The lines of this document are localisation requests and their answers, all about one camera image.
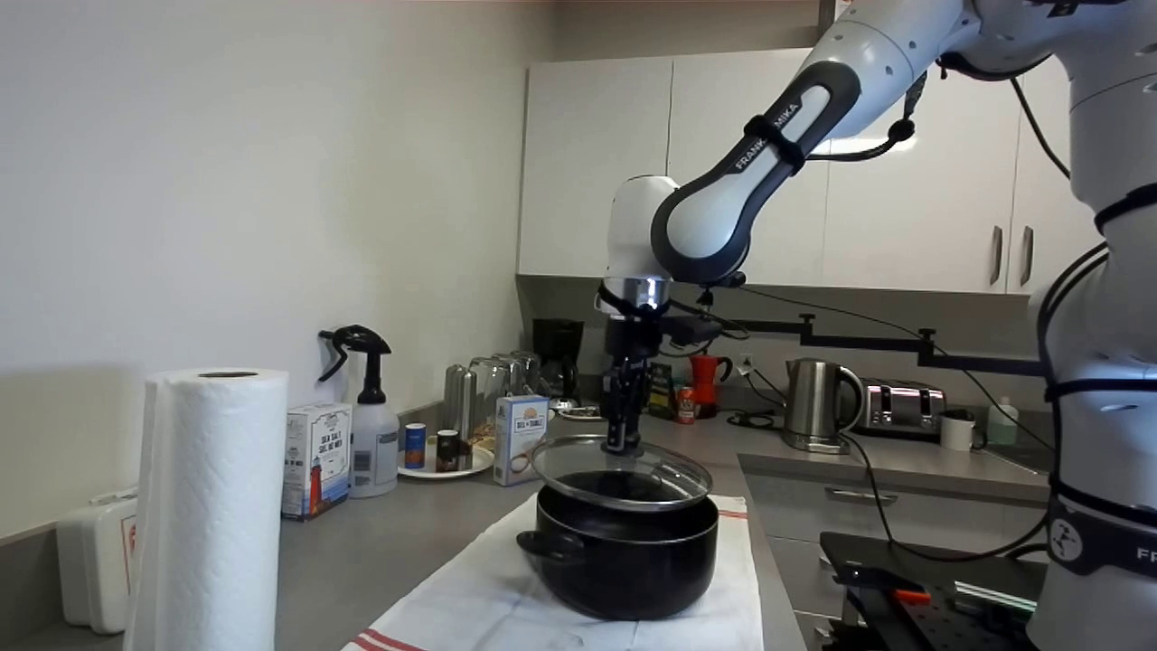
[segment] spray bottle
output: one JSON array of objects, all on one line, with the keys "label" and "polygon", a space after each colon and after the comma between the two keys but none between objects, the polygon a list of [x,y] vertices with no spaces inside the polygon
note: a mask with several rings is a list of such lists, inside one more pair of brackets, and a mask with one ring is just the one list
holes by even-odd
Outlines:
[{"label": "spray bottle", "polygon": [[391,344],[367,329],[367,325],[344,325],[334,333],[321,333],[321,341],[334,348],[334,366],[321,374],[317,384],[325,384],[339,366],[346,361],[346,351],[367,355],[367,384],[355,405],[355,485],[350,496],[382,496],[397,485],[397,417],[388,405],[379,361],[391,355]]}]

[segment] white towel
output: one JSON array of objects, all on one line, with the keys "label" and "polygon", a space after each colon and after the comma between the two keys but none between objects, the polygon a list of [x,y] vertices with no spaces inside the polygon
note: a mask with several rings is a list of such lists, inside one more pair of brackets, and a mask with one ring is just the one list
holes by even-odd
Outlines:
[{"label": "white towel", "polygon": [[762,608],[748,507],[739,496],[713,499],[721,507],[717,574],[675,620],[601,622],[558,603],[516,548],[516,533],[537,530],[537,499],[527,499],[363,630],[346,651],[760,651]]}]

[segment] black pot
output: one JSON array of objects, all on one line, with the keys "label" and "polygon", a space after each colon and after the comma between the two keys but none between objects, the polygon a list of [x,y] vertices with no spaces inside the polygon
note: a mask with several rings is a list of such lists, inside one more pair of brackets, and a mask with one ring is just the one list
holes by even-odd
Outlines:
[{"label": "black pot", "polygon": [[547,591],[593,620],[669,620],[691,608],[717,573],[713,499],[638,515],[540,492],[540,533],[516,536]]}]

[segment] pot lid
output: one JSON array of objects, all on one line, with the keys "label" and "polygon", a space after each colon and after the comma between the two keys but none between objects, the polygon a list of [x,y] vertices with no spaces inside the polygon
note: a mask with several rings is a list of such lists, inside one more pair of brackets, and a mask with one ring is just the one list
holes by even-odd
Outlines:
[{"label": "pot lid", "polygon": [[660,445],[608,456],[596,433],[558,437],[537,452],[537,470],[549,487],[611,509],[675,509],[713,492],[702,462]]}]

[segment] white cabinet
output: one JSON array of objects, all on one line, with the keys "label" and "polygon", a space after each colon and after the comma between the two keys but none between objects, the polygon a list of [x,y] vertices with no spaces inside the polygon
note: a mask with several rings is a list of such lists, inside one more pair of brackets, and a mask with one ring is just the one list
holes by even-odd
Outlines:
[{"label": "white cabinet", "polygon": [[533,65],[520,275],[601,280],[611,194],[664,173],[669,59]]},{"label": "white cabinet", "polygon": [[[681,185],[713,170],[770,109],[808,52],[675,59],[669,161]],[[809,287],[822,270],[830,168],[803,168],[760,209],[745,275],[752,287]]]},{"label": "white cabinet", "polygon": [[[899,104],[857,152],[886,143]],[[873,162],[831,162],[816,287],[1001,294],[1011,216],[1018,114],[1001,85],[928,73],[914,138]]]},{"label": "white cabinet", "polygon": [[[843,587],[822,552],[822,533],[883,539],[879,509],[860,485],[748,474],[752,509],[785,580],[803,637],[843,616]],[[1040,507],[898,492],[883,485],[890,530],[899,543],[995,551],[1040,522]]]},{"label": "white cabinet", "polygon": [[[1062,65],[1051,59],[1026,73],[1020,86],[1051,152],[1069,168],[1069,85]],[[1069,182],[1048,162],[1026,116],[1020,114],[1008,288],[1048,288],[1051,280],[1096,244],[1098,233],[1091,223],[1091,209],[1073,199]]]}]

